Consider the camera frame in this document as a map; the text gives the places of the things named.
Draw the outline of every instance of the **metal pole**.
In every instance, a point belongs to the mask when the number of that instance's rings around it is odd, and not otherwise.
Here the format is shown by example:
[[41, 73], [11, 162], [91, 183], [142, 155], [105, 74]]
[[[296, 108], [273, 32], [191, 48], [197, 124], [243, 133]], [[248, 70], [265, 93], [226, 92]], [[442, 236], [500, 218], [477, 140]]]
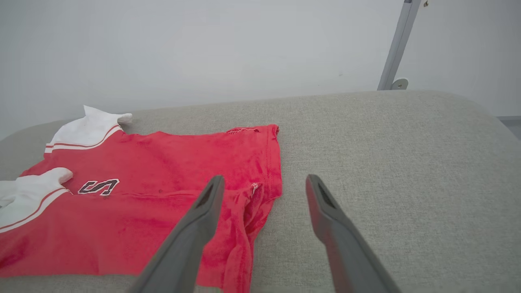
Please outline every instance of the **metal pole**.
[[414, 19], [418, 13], [420, 2], [422, 0], [405, 0], [402, 6], [402, 12], [396, 25], [394, 38], [392, 39], [391, 48], [387, 55], [386, 64], [383, 67], [382, 77], [378, 84], [378, 90], [390, 90], [394, 81], [394, 76], [398, 71], [398, 66], [402, 60], [405, 45], [413, 29]]

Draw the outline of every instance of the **stitching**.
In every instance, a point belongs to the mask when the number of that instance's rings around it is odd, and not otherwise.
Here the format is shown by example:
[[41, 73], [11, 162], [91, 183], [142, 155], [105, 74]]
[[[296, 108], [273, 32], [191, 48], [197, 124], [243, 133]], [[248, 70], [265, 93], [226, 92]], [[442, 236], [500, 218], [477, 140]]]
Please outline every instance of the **stitching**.
[[253, 130], [254, 132], [259, 132], [259, 130], [257, 128], [241, 128], [241, 129], [236, 129], [236, 130], [231, 129], [231, 130], [226, 131], [226, 133], [229, 135], [234, 135], [236, 133], [243, 132], [245, 130]]
[[116, 127], [119, 127], [119, 124], [116, 124], [114, 126], [112, 126], [108, 131], [107, 133], [105, 134], [105, 136], [103, 136], [103, 138], [101, 139], [100, 142], [96, 143], [96, 144], [93, 144], [93, 145], [82, 145], [82, 144], [71, 144], [71, 143], [63, 143], [63, 142], [56, 142], [54, 144], [48, 144], [46, 145], [45, 147], [46, 148], [54, 148], [54, 146], [56, 145], [67, 145], [67, 146], [70, 146], [70, 147], [83, 147], [83, 148], [91, 148], [91, 147], [95, 147], [99, 144], [101, 144], [102, 142], [105, 141], [105, 139], [107, 138], [107, 135]]

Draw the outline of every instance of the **red stripe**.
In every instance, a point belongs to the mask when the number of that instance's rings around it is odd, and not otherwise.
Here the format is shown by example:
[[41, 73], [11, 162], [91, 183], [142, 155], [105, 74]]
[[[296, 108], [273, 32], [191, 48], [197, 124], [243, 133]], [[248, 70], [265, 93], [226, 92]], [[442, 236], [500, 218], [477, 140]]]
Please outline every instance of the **red stripe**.
[[95, 147], [97, 146], [98, 144], [102, 143], [103, 140], [105, 140], [105, 138], [107, 137], [107, 135], [116, 127], [119, 127], [119, 125], [114, 125], [112, 126], [112, 128], [110, 128], [107, 133], [105, 134], [105, 136], [103, 137], [103, 139], [98, 142], [97, 144], [93, 144], [93, 145], [80, 145], [80, 144], [70, 144], [70, 143], [61, 143], [61, 142], [57, 142], [55, 144], [52, 144], [52, 145], [46, 145], [45, 147], [46, 148], [53, 148], [55, 145], [68, 145], [70, 147], [84, 147], [84, 148], [90, 148], [90, 147]]
[[58, 188], [58, 189], [56, 189], [56, 190], [54, 190], [54, 191], [51, 191], [49, 194], [47, 194], [47, 195], [42, 199], [42, 201], [40, 202], [40, 205], [38, 206], [38, 208], [36, 209], [36, 211], [34, 211], [34, 212], [33, 212], [32, 214], [30, 214], [29, 216], [25, 217], [25, 219], [21, 219], [21, 220], [19, 220], [18, 222], [15, 222], [15, 223], [9, 224], [9, 225], [4, 226], [4, 227], [0, 227], [0, 229], [4, 229], [4, 228], [10, 227], [10, 226], [12, 226], [12, 225], [16, 225], [16, 224], [18, 224], [18, 223], [20, 223], [20, 222], [23, 222], [23, 221], [27, 220], [29, 217], [31, 217], [32, 215], [34, 215], [35, 213], [37, 213], [37, 211], [42, 207], [42, 203], [43, 203], [43, 201], [44, 201], [46, 198], [48, 198], [49, 196], [51, 196], [51, 194], [55, 193], [56, 191], [58, 191], [58, 190], [62, 190], [62, 189], [66, 189], [66, 188], [65, 188], [65, 187], [61, 187], [61, 188]]

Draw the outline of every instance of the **gray metal bar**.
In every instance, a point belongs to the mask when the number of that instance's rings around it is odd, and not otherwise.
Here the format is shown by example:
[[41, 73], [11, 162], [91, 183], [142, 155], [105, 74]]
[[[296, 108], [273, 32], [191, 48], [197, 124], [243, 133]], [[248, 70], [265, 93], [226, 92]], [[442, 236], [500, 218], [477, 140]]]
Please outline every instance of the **gray metal bar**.
[[521, 116], [498, 116], [499, 121], [521, 120]]
[[217, 175], [210, 180], [129, 293], [194, 292], [203, 247], [217, 229], [224, 190], [223, 176]]
[[311, 224], [326, 246], [336, 292], [400, 293], [364, 237], [316, 175], [306, 178]]
[[421, 2], [422, 0], [405, 0], [403, 3], [402, 12], [396, 24], [396, 31], [394, 32], [394, 38], [389, 48], [386, 64], [383, 67], [380, 83], [378, 84], [379, 91], [390, 90], [392, 87]]

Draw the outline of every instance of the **gray fabric surface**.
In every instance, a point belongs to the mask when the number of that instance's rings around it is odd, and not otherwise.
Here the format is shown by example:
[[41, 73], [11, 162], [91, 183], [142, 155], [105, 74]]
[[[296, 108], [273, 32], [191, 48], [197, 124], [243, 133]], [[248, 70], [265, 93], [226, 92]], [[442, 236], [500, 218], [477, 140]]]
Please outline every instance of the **gray fabric surface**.
[[[521, 143], [474, 102], [432, 91], [295, 97], [137, 111], [124, 129], [197, 135], [272, 123], [280, 126], [283, 196], [256, 241], [254, 291], [333, 291], [308, 214], [309, 173], [405, 291], [521, 288]], [[0, 180], [37, 163], [63, 124], [0, 141]], [[117, 291], [131, 280], [32, 277], [0, 286]]]

